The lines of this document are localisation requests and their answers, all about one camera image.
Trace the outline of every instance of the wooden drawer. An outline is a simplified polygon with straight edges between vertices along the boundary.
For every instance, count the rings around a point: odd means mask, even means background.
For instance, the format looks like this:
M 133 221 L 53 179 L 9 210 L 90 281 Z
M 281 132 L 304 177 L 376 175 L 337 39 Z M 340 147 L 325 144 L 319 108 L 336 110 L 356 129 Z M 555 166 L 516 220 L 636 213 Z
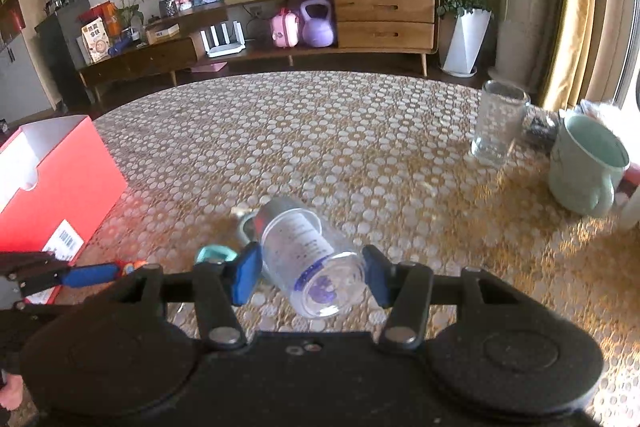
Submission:
M 160 42 L 124 56 L 133 76 L 168 73 L 189 68 L 198 61 L 189 37 Z
M 190 68 L 204 57 L 200 33 L 172 39 L 145 48 L 133 49 L 84 68 L 81 73 L 88 87 L 112 80 L 127 80 L 152 74 Z
M 97 86 L 103 82 L 129 78 L 131 76 L 125 55 L 107 58 L 97 64 L 84 68 L 80 73 L 87 87 Z
M 436 0 L 334 0 L 335 19 L 343 21 L 429 22 Z
M 380 48 L 428 53 L 433 24 L 418 22 L 338 22 L 339 48 Z

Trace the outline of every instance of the mint green mug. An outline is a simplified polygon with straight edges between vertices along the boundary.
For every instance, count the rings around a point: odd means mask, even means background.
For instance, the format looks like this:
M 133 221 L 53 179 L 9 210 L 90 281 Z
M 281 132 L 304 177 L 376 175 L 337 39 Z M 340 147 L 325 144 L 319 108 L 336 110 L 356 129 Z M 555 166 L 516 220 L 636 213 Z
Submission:
M 549 188 L 564 208 L 583 216 L 604 217 L 629 155 L 603 124 L 583 114 L 564 119 L 551 151 Z

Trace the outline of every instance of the curtain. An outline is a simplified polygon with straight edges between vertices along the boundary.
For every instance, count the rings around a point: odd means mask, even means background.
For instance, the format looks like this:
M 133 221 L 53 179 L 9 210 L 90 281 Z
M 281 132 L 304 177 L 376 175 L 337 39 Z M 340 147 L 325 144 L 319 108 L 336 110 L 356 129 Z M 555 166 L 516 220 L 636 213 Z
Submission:
M 563 0 L 551 66 L 538 103 L 558 110 L 578 102 L 589 55 L 595 0 Z
M 625 82 L 625 57 L 635 64 L 629 47 L 636 0 L 596 0 L 593 33 L 580 98 L 593 102 L 612 100 Z

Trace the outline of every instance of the vase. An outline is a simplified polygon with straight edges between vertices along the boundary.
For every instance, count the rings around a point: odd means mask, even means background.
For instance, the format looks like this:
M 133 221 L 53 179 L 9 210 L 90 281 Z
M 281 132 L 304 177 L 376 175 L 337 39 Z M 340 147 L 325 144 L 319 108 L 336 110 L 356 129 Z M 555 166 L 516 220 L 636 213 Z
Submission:
M 173 17 L 178 13 L 178 8 L 174 0 L 158 0 L 158 7 L 160 9 L 160 16 L 163 19 L 165 17 Z
M 447 15 L 440 22 L 440 67 L 452 76 L 470 77 L 476 74 L 474 65 L 491 12 L 473 10 L 462 17 Z

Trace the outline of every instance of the clear plastic cup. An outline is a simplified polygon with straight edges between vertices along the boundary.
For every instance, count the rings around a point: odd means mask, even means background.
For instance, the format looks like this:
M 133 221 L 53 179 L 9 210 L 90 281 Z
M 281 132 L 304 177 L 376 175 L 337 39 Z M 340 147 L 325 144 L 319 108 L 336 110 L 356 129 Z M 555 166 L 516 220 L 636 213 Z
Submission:
M 353 243 L 290 198 L 274 198 L 255 216 L 264 271 L 303 317 L 348 308 L 365 287 L 365 264 Z
M 497 168 L 503 165 L 522 131 L 529 102 L 529 95 L 519 87 L 496 80 L 485 82 L 471 154 L 481 163 Z

